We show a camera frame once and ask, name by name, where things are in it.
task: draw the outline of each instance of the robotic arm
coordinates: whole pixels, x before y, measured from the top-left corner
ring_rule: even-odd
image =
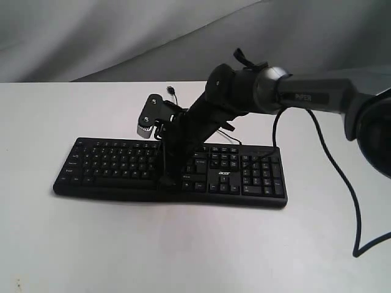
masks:
[[[285,107],[341,114],[345,136],[357,139],[370,164],[391,178],[391,67],[292,75],[266,62],[253,64],[240,49],[245,67],[226,64],[210,74],[205,91],[189,109],[151,95],[139,117],[138,133],[162,140],[159,181],[175,188],[194,150],[227,122],[248,113],[276,114]]]

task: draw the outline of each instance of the keyboard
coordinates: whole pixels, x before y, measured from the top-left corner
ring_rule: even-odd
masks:
[[[204,143],[183,168],[181,188],[156,183],[159,142],[78,138],[53,185],[56,194],[94,200],[207,203],[282,208],[280,151],[271,146]]]

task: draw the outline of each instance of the space bar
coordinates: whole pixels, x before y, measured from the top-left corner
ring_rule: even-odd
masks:
[[[138,179],[98,177],[95,179],[95,185],[101,187],[156,189],[156,186],[152,180]]]

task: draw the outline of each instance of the white tabletop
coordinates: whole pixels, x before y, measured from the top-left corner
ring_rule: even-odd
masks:
[[[0,292],[389,292],[391,241],[351,256],[353,203],[303,110],[286,111],[278,127],[282,210],[53,194],[77,137],[141,139],[145,100],[169,99],[167,85],[0,84]],[[205,83],[170,85],[189,106]],[[345,139],[338,115],[316,115],[356,188],[366,243],[391,230],[391,181]],[[270,145],[273,119],[238,118],[233,135]],[[229,143],[219,134],[209,141]]]

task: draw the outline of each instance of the gray fabric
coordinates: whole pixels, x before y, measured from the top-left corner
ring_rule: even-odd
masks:
[[[71,81],[257,0],[0,0],[0,81]]]
[[[237,47],[292,73],[391,64],[390,11],[385,0],[261,2],[78,81],[204,81],[220,63],[240,67]]]

